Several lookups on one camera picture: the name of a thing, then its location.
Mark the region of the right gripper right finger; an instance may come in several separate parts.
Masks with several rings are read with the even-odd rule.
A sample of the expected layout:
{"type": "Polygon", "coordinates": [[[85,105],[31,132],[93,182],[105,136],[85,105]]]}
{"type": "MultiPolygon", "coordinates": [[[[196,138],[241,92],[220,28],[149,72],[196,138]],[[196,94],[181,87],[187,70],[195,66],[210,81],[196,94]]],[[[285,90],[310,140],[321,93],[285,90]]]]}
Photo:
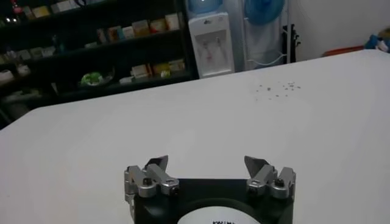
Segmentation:
{"type": "Polygon", "coordinates": [[[246,182],[246,190],[251,197],[269,194],[278,200],[294,199],[296,173],[292,168],[284,167],[279,172],[265,159],[251,156],[245,156],[244,163],[250,175],[246,182]]]}

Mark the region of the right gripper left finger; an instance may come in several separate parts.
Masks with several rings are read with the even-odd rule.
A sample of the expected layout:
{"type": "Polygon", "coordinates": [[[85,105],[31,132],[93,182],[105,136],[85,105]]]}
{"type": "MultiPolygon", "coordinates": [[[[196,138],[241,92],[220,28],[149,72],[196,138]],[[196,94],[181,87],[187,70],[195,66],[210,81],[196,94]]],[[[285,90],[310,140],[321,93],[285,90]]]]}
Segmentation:
{"type": "Polygon", "coordinates": [[[131,201],[136,195],[141,198],[178,195],[179,180],[166,173],[168,158],[168,155],[151,158],[143,168],[128,166],[124,171],[125,201],[131,201]]]}

